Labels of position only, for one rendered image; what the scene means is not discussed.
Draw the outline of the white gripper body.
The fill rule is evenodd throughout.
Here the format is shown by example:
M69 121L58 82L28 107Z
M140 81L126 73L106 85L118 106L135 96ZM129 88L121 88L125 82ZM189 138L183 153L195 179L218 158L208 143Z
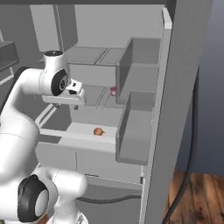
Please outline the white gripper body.
M86 103L85 91L82 89L79 93L74 90L68 90L58 96L42 96L44 102L66 105L81 105Z

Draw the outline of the grey fridge door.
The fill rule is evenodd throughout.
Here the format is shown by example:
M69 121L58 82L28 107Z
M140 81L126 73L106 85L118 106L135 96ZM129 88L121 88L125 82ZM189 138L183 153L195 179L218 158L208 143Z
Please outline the grey fridge door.
M162 224L214 0L176 0L165 77L158 80L139 224Z

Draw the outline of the grey fridge shelf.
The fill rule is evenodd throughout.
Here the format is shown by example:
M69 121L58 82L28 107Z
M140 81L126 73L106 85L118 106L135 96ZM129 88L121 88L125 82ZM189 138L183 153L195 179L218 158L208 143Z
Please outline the grey fridge shelf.
M122 109L122 104L116 103L116 98L111 95L109 87L84 85L87 97L86 105L96 108Z
M65 52L70 64L114 67L123 48L73 46Z

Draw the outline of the large grey door bin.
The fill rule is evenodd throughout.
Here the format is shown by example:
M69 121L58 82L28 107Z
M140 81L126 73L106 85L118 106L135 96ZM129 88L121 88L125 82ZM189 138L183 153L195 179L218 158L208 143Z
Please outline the large grey door bin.
M115 134L117 162L131 165L148 164L154 105L153 93L129 93Z

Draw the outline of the grey fridge body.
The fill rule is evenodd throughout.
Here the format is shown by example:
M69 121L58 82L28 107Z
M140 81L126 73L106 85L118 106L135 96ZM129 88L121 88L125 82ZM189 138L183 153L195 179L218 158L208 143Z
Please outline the grey fridge body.
M169 55L172 18L167 6L156 1L152 4L77 4L69 15L59 7L54 9L58 21L57 33L61 37L61 49L66 52L73 46L125 48L132 37L160 39L158 80L165 77ZM116 66L90 66L68 63L71 76L89 86L116 86ZM46 103L37 123L43 140L36 148L38 161L43 166L77 170L77 156L72 147L59 144L71 123L98 124L118 127L123 108L96 108ZM92 185L120 187L143 192L147 165L141 166L140 183L102 178L85 174Z

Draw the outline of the small grey door bin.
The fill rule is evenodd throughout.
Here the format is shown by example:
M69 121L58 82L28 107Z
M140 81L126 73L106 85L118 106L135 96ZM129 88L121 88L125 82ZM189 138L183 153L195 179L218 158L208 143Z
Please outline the small grey door bin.
M156 92L159 51L159 38L129 39L115 64L116 103L124 104L130 91Z

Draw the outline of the dark grey shelf unit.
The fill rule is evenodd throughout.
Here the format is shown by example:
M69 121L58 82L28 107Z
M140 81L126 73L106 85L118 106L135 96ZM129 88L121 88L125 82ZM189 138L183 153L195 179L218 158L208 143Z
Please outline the dark grey shelf unit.
M4 40L0 30L0 86L14 77L13 66L19 62L15 43Z

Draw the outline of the grey fridge drawer with onion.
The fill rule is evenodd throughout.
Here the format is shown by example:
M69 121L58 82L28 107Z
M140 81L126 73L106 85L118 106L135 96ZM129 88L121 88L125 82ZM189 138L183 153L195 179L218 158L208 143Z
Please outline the grey fridge drawer with onion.
M95 128L101 128L105 133L96 136ZM117 127L72 122L59 144L74 149L79 172L139 184L140 165L116 162L116 130Z

